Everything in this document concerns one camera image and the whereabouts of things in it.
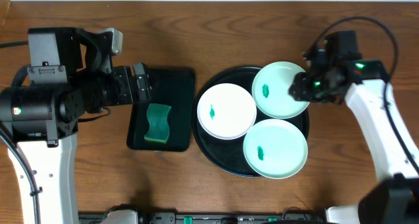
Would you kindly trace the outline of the green scrubbing sponge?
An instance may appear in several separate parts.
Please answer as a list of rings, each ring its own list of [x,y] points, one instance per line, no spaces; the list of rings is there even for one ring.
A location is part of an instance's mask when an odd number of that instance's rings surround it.
[[[150,103],[147,109],[149,129],[144,139],[150,142],[166,143],[170,137],[168,116],[172,107],[158,103]]]

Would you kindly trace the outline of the white round plate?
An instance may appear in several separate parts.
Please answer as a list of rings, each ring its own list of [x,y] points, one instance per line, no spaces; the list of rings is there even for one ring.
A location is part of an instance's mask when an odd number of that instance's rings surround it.
[[[232,83],[207,89],[197,106],[200,126],[211,136],[233,140],[245,135],[254,125],[257,107],[251,94]]]

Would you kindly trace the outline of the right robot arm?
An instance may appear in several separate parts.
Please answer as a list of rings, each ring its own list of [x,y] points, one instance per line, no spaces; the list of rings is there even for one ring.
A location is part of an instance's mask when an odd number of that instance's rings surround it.
[[[295,75],[289,95],[300,102],[341,99],[354,114],[373,158],[377,185],[357,204],[325,210],[328,223],[417,223],[418,148],[403,122],[381,61],[359,54],[307,51],[309,71]]]

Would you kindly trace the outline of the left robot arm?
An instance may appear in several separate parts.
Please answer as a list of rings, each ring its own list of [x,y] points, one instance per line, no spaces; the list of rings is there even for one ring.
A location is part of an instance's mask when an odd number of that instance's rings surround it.
[[[151,98],[143,64],[114,66],[122,33],[31,28],[31,62],[1,92],[1,139],[18,179],[25,223],[78,223],[79,124]]]

